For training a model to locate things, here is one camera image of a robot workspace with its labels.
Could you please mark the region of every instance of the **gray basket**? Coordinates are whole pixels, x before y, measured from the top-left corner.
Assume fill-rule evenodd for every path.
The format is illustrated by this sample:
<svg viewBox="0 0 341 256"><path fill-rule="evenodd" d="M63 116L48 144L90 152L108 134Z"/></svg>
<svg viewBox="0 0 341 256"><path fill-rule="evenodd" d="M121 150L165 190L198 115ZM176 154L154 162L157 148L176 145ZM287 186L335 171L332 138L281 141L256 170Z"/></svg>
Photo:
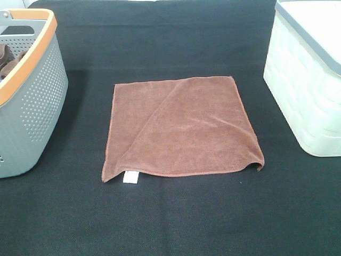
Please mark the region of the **gray basket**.
<svg viewBox="0 0 341 256"><path fill-rule="evenodd" d="M52 11L0 11L0 26L30 26L35 31L0 35L0 43L7 44L15 57L29 49L0 82L0 178L4 178L37 163L58 120L68 80Z"/></svg>

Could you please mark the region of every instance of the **bin lid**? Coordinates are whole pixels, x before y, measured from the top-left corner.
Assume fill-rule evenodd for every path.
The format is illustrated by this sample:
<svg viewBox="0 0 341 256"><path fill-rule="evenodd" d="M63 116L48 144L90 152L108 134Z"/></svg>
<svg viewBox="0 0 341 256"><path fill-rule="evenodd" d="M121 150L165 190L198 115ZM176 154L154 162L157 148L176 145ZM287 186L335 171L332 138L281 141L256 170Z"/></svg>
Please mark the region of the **bin lid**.
<svg viewBox="0 0 341 256"><path fill-rule="evenodd" d="M341 1L277 0L275 9L341 76Z"/></svg>

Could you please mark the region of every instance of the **basket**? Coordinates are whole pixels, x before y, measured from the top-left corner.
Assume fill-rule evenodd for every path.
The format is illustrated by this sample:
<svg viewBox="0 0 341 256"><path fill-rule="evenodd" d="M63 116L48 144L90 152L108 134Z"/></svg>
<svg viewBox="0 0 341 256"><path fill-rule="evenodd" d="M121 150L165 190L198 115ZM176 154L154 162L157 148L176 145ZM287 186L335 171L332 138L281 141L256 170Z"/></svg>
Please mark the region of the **basket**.
<svg viewBox="0 0 341 256"><path fill-rule="evenodd" d="M64 103L68 80L46 9L0 11L0 26L29 26L33 34L0 35L16 57L28 50L0 82L0 178L30 170L42 154Z"/></svg>
<svg viewBox="0 0 341 256"><path fill-rule="evenodd" d="M278 0L264 79L300 146L341 156L341 1Z"/></svg>

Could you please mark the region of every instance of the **microfiber towel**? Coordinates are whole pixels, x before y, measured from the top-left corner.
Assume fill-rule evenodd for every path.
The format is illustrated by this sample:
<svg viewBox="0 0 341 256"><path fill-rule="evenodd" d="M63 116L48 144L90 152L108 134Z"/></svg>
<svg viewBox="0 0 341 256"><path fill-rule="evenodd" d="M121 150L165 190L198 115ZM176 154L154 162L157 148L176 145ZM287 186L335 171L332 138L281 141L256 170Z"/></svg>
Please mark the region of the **microfiber towel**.
<svg viewBox="0 0 341 256"><path fill-rule="evenodd" d="M264 156L232 77L117 84L102 180L228 173Z"/></svg>
<svg viewBox="0 0 341 256"><path fill-rule="evenodd" d="M19 61L25 56L26 53L27 51L19 52L17 58L8 62L6 66L0 70L0 78L4 79L12 71L12 69L19 63Z"/></svg>
<svg viewBox="0 0 341 256"><path fill-rule="evenodd" d="M0 44L0 69L6 64L10 56L10 49L6 44Z"/></svg>

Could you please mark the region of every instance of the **black table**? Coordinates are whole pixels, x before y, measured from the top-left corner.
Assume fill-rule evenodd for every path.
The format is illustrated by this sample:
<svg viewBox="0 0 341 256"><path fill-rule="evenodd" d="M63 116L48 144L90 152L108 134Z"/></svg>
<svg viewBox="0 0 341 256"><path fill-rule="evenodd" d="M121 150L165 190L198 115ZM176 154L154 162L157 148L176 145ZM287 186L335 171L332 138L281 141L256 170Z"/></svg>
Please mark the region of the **black table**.
<svg viewBox="0 0 341 256"><path fill-rule="evenodd" d="M305 153L262 76L275 1L38 1L69 78L37 165L0 180L0 255L340 255L341 158ZM265 156L238 173L102 183L113 85L236 80Z"/></svg>

